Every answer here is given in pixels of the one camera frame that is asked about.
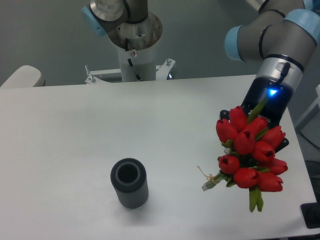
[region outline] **green tulip stem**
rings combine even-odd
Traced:
[[[218,183],[220,183],[222,180],[226,179],[226,175],[224,175],[223,173],[219,172],[217,175],[212,176],[212,174],[210,174],[209,176],[205,175],[204,172],[201,170],[201,168],[199,166],[197,166],[199,168],[199,170],[201,171],[201,173],[206,177],[206,179],[208,180],[205,184],[202,185],[202,189],[203,191],[207,191],[209,189],[213,189]]]

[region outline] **white chair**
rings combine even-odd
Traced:
[[[25,65],[16,70],[0,89],[42,87],[45,82],[45,78],[38,69]]]
[[[311,103],[311,105],[305,110],[305,112],[298,119],[296,124],[294,125],[294,129],[296,132],[300,132],[308,122],[320,111],[320,85],[316,88],[316,93],[318,97]]]

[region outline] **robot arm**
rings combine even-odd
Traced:
[[[308,10],[312,7],[312,0],[266,0],[254,22],[226,35],[225,51],[231,59],[263,60],[241,106],[248,114],[269,96],[261,115],[270,128],[279,125],[320,42],[320,17]]]

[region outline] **cylinder opening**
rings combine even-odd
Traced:
[[[138,167],[130,162],[125,162],[117,171],[118,179],[126,184],[131,184],[138,178]]]

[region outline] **red tulip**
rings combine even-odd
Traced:
[[[276,126],[267,131],[261,140],[267,142],[271,147],[276,149],[285,138],[285,135],[286,133],[281,131],[281,126]]]
[[[251,123],[249,123],[244,129],[244,131],[250,131],[254,136],[256,136],[261,130],[268,127],[268,121],[263,117],[256,117]]]
[[[227,140],[234,140],[238,135],[237,130],[227,119],[218,120],[215,129],[220,141],[223,143],[226,143]]]
[[[252,188],[258,183],[259,178],[258,171],[247,167],[239,168],[233,175],[234,182],[242,189]]]
[[[280,175],[288,170],[287,163],[285,161],[274,158],[269,162],[259,162],[258,167],[265,167],[270,169],[270,173],[274,175]]]
[[[235,156],[224,155],[219,158],[219,167],[225,174],[234,174],[240,168],[240,162]]]
[[[265,141],[257,141],[251,155],[258,162],[270,162],[275,158],[276,153],[274,148]]]
[[[248,118],[241,106],[231,109],[229,117],[231,125],[234,126],[238,133],[247,126]]]
[[[242,131],[233,142],[234,150],[241,155],[251,153],[255,149],[255,137],[250,131]]]
[[[258,188],[262,192],[281,192],[283,187],[282,179],[271,172],[260,173]]]

